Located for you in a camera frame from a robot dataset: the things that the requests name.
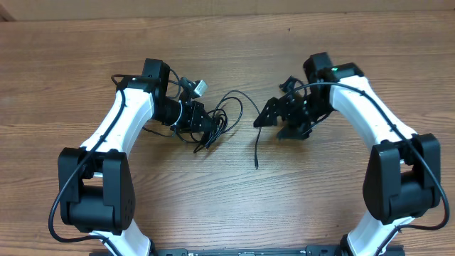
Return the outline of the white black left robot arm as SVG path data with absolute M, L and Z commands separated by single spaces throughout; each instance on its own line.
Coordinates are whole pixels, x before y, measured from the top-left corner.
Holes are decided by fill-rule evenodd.
M 172 99 L 166 94 L 172 72 L 164 61 L 147 58 L 141 75 L 111 77 L 116 94 L 110 111 L 91 137 L 78 148 L 65 147 L 58 157 L 59 193 L 48 219 L 57 241 L 99 240 L 111 255 L 157 255 L 134 221 L 132 147 L 151 119 L 176 134 L 215 128 L 197 102 L 208 88 L 205 81 L 179 78 L 182 93 Z

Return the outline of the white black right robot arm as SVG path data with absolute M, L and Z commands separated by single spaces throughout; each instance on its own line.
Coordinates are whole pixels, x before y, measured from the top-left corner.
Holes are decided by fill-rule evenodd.
M 311 55 L 305 80 L 288 78 L 283 95 L 271 98 L 256 128 L 283 121 L 279 139 L 307 139 L 332 112 L 340 112 L 364 141 L 370 158 L 363 182 L 366 212 L 338 245 L 309 245 L 305 255 L 403 255 L 392 240 L 429 209 L 448 206 L 441 186 L 441 148 L 432 134 L 419 134 L 375 94 L 354 63 L 334 65 L 327 53 Z

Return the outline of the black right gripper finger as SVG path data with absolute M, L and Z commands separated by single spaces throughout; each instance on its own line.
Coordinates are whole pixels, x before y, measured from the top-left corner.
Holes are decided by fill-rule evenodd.
M 277 104 L 279 100 L 272 97 L 267 101 L 259 116 L 253 122 L 253 127 L 277 126 Z
M 286 125 L 277 133 L 277 138 L 305 140 L 306 134 L 301 127 Z

